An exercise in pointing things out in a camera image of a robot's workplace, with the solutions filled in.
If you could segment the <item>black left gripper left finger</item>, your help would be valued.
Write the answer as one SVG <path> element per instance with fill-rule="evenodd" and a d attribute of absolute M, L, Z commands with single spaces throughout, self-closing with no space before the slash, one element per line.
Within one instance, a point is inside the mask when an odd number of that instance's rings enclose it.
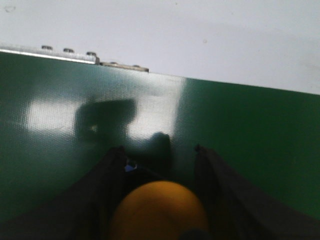
<path fill-rule="evenodd" d="M 84 177 L 53 200 L 0 225 L 2 240 L 103 240 L 121 200 L 127 156 L 111 148 Z"/>

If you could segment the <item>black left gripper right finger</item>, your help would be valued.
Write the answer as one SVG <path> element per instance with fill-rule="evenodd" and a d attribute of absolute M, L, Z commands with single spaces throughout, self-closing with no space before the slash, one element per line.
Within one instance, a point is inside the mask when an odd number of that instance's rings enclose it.
<path fill-rule="evenodd" d="M 320 221 L 263 192 L 213 149 L 195 147 L 195 190 L 217 239 L 318 240 Z"/>

